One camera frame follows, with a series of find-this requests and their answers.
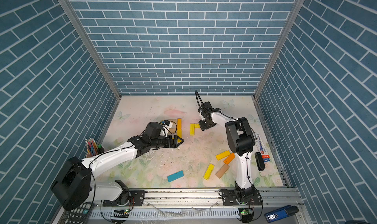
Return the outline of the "teal block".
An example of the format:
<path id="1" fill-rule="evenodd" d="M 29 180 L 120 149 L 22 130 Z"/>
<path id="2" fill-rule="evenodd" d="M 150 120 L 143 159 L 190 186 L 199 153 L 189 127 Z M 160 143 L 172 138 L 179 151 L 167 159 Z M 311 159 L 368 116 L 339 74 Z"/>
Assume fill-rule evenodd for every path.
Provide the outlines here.
<path id="1" fill-rule="evenodd" d="M 184 176 L 184 172 L 183 171 L 178 171 L 178 172 L 176 172 L 174 174 L 169 175 L 167 177 L 167 180 L 168 180 L 168 182 L 173 182 L 173 181 L 175 181 L 177 179 L 182 178 L 183 176 Z"/>

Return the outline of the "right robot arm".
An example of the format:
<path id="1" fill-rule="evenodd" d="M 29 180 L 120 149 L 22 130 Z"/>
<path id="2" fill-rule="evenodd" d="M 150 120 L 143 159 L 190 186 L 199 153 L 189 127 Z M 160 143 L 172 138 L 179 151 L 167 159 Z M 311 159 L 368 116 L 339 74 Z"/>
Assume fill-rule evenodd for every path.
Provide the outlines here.
<path id="1" fill-rule="evenodd" d="M 210 111 L 200 111 L 199 126 L 202 131 L 215 126 L 223 126 L 226 132 L 228 146 L 235 154 L 236 176 L 234 193 L 239 203 L 256 205 L 263 203 L 259 191 L 251 178 L 251 157 L 256 144 L 254 133 L 247 118 L 233 118 L 222 113 L 218 108 Z"/>

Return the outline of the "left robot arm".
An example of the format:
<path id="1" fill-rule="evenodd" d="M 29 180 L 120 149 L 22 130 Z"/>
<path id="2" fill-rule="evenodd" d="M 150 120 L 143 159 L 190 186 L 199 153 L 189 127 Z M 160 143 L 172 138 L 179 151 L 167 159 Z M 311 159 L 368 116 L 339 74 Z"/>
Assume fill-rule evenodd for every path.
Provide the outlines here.
<path id="1" fill-rule="evenodd" d="M 51 185 L 51 191 L 66 211 L 79 208 L 85 202 L 113 201 L 118 206 L 129 205 L 129 188 L 120 180 L 97 182 L 98 176 L 127 161 L 138 158 L 151 150 L 175 149 L 183 138 L 170 133 L 172 122 L 150 122 L 145 130 L 128 139 L 124 144 L 99 155 L 68 159 Z"/>

